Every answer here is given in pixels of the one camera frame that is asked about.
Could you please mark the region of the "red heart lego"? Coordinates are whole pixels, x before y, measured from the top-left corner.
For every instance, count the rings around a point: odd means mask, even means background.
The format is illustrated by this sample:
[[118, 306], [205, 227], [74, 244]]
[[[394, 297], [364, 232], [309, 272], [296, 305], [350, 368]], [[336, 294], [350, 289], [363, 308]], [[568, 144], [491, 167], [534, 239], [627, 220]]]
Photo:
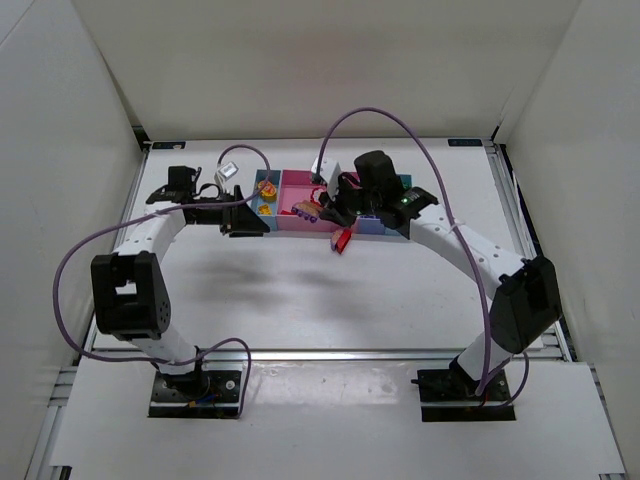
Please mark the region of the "red heart lego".
[[322, 194], [326, 192], [326, 188], [322, 186], [317, 186], [311, 190], [310, 201], [313, 203], [321, 204]]

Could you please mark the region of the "yellow curved lego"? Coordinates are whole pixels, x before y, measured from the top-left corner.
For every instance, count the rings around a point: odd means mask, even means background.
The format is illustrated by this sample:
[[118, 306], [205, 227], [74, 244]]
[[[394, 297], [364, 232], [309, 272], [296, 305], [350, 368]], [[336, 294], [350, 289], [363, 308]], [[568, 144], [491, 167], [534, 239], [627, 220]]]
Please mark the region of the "yellow curved lego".
[[262, 204], [258, 206], [258, 213], [264, 216], [271, 216], [272, 210], [269, 204]]

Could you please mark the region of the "purple butterfly lego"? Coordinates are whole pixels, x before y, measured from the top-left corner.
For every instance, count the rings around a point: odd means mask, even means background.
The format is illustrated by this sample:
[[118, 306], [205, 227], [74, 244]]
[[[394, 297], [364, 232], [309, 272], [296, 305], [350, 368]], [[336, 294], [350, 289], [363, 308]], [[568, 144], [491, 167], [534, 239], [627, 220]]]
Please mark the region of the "purple butterfly lego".
[[345, 234], [343, 229], [336, 230], [331, 238], [330, 238], [330, 247], [332, 250], [337, 250], [338, 247], [342, 244], [342, 237]]

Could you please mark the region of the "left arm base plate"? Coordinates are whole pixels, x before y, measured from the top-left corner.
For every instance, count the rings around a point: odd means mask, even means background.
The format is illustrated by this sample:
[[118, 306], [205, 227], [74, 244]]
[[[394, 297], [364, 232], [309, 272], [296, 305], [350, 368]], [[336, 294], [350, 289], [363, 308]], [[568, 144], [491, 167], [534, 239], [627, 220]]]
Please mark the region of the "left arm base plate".
[[148, 418], [238, 419], [244, 391], [242, 363], [206, 362], [193, 372], [169, 376], [157, 372]]

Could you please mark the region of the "red lego brick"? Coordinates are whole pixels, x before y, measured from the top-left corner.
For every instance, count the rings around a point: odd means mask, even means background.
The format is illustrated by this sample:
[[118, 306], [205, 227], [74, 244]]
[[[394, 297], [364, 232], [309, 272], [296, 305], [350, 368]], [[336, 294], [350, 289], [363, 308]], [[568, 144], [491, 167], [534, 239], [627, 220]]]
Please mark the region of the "red lego brick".
[[334, 252], [337, 252], [338, 254], [342, 254], [344, 249], [346, 248], [346, 246], [348, 245], [348, 243], [351, 240], [352, 237], [352, 232], [349, 229], [343, 229], [345, 231], [345, 234], [342, 237], [342, 244], [338, 247], [337, 250], [332, 250]]

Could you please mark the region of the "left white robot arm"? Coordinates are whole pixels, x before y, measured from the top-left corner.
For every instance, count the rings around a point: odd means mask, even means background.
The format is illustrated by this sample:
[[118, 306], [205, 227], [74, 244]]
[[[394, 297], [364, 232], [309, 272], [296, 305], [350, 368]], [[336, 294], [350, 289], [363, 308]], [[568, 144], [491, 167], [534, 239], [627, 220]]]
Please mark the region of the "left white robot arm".
[[204, 209], [243, 199], [236, 186], [216, 198], [197, 194], [200, 171], [168, 169], [167, 183], [146, 201], [150, 219], [133, 228], [108, 255], [91, 262], [96, 324], [104, 335], [136, 346], [169, 377], [193, 376], [199, 349], [171, 325], [172, 306], [161, 262], [178, 234], [189, 225], [218, 226], [229, 237], [260, 237], [270, 227], [247, 204]]

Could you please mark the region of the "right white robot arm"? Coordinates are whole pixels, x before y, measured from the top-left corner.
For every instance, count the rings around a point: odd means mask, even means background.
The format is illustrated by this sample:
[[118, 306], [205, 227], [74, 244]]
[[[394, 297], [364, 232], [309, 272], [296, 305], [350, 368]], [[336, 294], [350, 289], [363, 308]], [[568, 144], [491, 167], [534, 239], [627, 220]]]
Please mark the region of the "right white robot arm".
[[360, 155], [354, 165], [349, 174], [335, 161], [314, 161], [312, 180], [326, 188], [321, 219], [350, 227], [361, 216], [374, 216], [476, 283], [484, 331], [450, 369], [468, 390], [481, 389], [561, 317], [553, 263], [543, 255], [526, 259], [457, 222], [443, 198], [405, 186], [381, 150]]

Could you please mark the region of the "yellow pineapple lego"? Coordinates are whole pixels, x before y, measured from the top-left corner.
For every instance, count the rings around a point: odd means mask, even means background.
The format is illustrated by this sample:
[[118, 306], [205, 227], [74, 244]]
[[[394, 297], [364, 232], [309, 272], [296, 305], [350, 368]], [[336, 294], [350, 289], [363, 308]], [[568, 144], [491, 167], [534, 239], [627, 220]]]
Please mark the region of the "yellow pineapple lego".
[[260, 197], [266, 202], [274, 202], [277, 200], [278, 190], [277, 187], [268, 180], [260, 181], [257, 184]]

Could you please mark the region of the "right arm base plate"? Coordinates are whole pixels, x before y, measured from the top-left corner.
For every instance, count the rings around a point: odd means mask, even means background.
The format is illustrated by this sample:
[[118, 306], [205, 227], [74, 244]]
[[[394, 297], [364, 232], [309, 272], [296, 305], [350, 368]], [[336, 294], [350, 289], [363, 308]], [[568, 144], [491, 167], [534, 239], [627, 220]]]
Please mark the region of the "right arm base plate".
[[500, 371], [480, 394], [468, 393], [452, 372], [418, 370], [411, 383], [417, 387], [423, 423], [511, 422], [516, 420], [509, 403], [511, 392]]

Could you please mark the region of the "purple brown lego piece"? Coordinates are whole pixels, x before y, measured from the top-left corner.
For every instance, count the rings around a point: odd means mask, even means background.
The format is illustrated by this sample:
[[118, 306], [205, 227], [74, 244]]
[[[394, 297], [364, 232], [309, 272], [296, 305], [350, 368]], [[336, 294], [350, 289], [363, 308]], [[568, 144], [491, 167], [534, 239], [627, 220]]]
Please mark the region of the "purple brown lego piece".
[[294, 215], [310, 223], [316, 223], [320, 219], [322, 210], [320, 205], [308, 200], [296, 202], [290, 209]]

